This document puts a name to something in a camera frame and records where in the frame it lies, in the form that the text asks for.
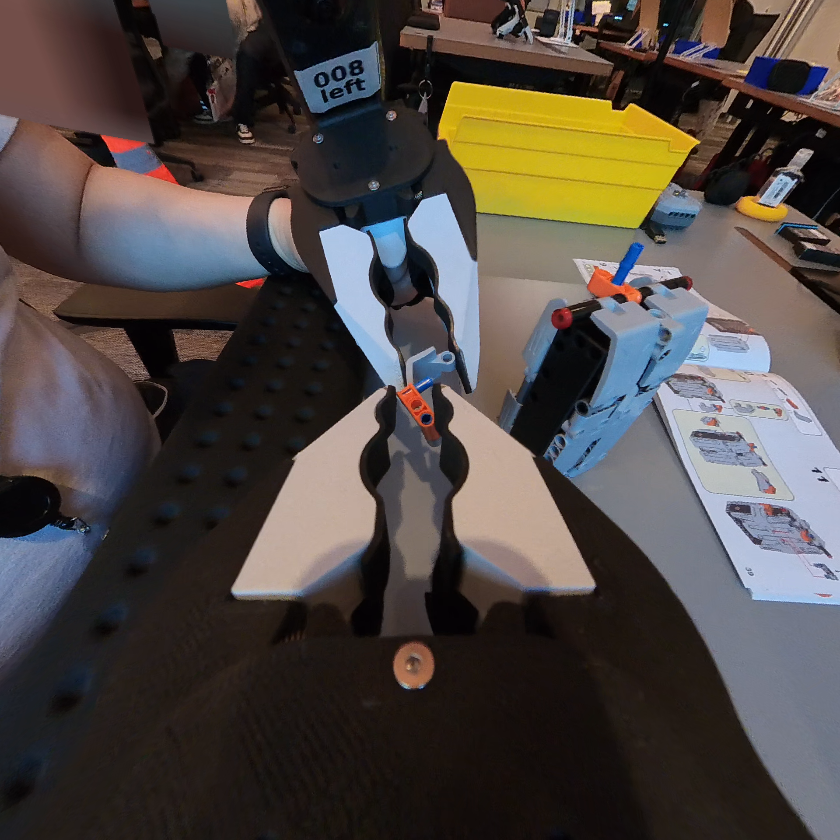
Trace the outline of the black and white tool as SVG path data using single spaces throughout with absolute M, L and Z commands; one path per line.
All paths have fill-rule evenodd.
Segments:
M 533 43 L 533 33 L 529 26 L 526 11 L 529 1 L 504 1 L 504 8 L 490 23 L 490 29 L 499 39 L 513 37 Z

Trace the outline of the person's left hand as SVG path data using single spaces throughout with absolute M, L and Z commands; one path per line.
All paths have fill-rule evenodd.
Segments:
M 423 296 L 414 287 L 409 265 L 406 260 L 399 266 L 385 266 L 385 273 L 392 284 L 393 297 L 389 306 L 399 309 L 413 305 Z

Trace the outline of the grey background table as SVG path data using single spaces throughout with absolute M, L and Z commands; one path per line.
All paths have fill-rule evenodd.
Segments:
M 546 45 L 537 39 L 530 44 L 523 38 L 498 38 L 491 33 L 489 24 L 446 16 L 440 17 L 436 31 L 405 26 L 400 33 L 400 46 L 425 51 L 429 36 L 433 38 L 433 52 L 438 54 L 595 77 L 608 77 L 613 71 L 612 62 L 577 45 Z

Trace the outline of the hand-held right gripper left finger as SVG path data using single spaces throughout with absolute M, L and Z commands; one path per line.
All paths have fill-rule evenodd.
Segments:
M 337 606 L 356 634 L 382 630 L 390 540 L 377 487 L 390 468 L 396 391 L 381 388 L 304 448 L 231 593 Z

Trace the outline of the black round pouch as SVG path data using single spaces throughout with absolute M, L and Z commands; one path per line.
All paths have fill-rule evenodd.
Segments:
M 706 203 L 729 207 L 742 197 L 751 194 L 752 159 L 734 161 L 712 171 L 705 183 L 703 197 Z

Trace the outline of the grey desk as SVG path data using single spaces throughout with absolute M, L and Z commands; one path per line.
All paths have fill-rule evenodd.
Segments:
M 381 693 L 376 836 L 838 838 L 838 607 L 751 599 L 654 408 L 575 484 L 596 593 Z

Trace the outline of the black badge reel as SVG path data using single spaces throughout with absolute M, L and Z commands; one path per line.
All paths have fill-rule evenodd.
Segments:
M 60 511 L 61 495 L 51 481 L 36 476 L 1 476 L 1 538 L 28 536 L 47 526 L 88 533 L 81 518 Z

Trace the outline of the yellow plastic bin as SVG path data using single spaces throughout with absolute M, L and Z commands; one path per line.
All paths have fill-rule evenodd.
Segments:
M 698 140 L 634 104 L 455 82 L 438 126 L 483 214 L 636 228 Z

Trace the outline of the clear sanitizer bottle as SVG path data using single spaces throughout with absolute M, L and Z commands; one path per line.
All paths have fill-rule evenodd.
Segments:
M 786 166 L 775 170 L 762 185 L 754 200 L 765 207 L 777 207 L 804 179 L 802 168 L 812 158 L 812 149 L 798 150 Z

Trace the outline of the black wristband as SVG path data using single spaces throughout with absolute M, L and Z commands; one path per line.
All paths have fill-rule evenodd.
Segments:
M 265 190 L 252 199 L 246 218 L 248 245 L 270 275 L 305 271 L 291 230 L 291 200 L 283 189 Z

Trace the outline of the yellow tape roll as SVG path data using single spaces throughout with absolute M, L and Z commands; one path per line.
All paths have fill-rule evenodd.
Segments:
M 789 212 L 789 208 L 783 203 L 774 206 L 764 205 L 756 196 L 742 196 L 735 203 L 734 208 L 741 215 L 768 223 L 780 223 Z

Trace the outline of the grey battery box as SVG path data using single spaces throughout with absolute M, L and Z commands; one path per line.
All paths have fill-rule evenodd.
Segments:
M 686 189 L 671 182 L 660 194 L 649 221 L 660 228 L 687 228 L 700 213 L 702 204 Z

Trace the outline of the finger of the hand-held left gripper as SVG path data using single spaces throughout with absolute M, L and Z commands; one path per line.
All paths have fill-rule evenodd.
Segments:
M 480 363 L 478 265 L 448 196 L 424 198 L 407 222 L 408 242 L 432 282 L 434 309 L 466 393 L 475 390 Z
M 320 233 L 335 292 L 335 310 L 385 385 L 404 386 L 404 360 L 392 341 L 392 322 L 371 281 L 376 261 L 369 234 L 339 225 Z

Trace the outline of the grey brick robot assembly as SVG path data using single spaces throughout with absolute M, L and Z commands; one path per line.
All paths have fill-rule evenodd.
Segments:
M 680 276 L 627 282 L 643 246 L 614 271 L 595 269 L 592 298 L 549 302 L 523 351 L 517 394 L 499 426 L 534 455 L 573 477 L 599 463 L 677 372 L 706 322 L 708 305 Z

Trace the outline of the black perforated plastic panel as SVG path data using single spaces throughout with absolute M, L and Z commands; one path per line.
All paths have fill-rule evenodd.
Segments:
M 2 687 L 2 809 L 121 758 L 282 607 L 234 604 L 234 563 L 291 456 L 361 399 L 365 362 L 309 276 L 268 280 L 95 558 Z

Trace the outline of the wooden background table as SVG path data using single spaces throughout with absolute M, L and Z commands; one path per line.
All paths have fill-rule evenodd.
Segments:
M 781 108 L 784 112 L 797 113 L 834 128 L 839 127 L 839 110 L 837 108 L 824 107 L 811 98 L 755 87 L 745 80 L 744 74 L 734 72 L 729 63 L 725 61 L 683 59 L 668 54 L 665 58 L 665 64 L 668 67 L 689 72 L 697 77 L 713 79 L 726 88 L 735 90 L 752 99 L 768 102 L 771 106 Z

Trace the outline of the open instruction booklet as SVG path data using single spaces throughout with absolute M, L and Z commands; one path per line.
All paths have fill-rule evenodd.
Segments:
M 712 304 L 655 404 L 754 600 L 839 603 L 839 456 L 761 333 Z

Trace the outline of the person's light grey clothing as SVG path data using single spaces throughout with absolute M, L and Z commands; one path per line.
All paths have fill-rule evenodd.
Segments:
M 45 478 L 57 486 L 86 534 L 44 527 L 2 539 L 2 677 L 42 634 L 97 551 L 119 504 L 156 454 L 160 439 L 130 378 L 85 340 L 19 299 L 7 252 L 44 271 L 84 281 L 134 280 L 124 265 L 121 188 L 132 174 L 105 172 L 57 138 L 57 167 L 47 160 L 49 132 L 28 126 L 2 186 L 2 473 Z

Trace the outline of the blue plastic bin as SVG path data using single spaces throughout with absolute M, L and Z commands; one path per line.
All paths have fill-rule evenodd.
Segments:
M 822 84 L 828 68 L 799 59 L 757 56 L 745 77 L 753 87 L 796 96 L 808 96 Z

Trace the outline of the small grey panel orange connector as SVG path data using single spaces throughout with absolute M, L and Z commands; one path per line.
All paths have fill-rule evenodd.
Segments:
M 455 367 L 452 352 L 437 353 L 435 347 L 429 347 L 406 361 L 406 386 L 396 393 L 432 446 L 438 446 L 441 441 L 435 426 L 432 387 L 444 373 Z

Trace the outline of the person's left forearm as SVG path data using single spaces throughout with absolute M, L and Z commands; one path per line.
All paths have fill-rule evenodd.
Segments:
M 69 280 L 147 291 L 269 274 L 251 200 L 95 164 L 50 127 L 2 116 L 2 282 L 10 257 Z

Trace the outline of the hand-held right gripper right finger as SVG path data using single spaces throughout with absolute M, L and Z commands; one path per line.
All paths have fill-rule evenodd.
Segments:
M 427 592 L 432 627 L 476 627 L 498 602 L 595 588 L 531 453 L 445 385 L 432 390 L 450 484 Z

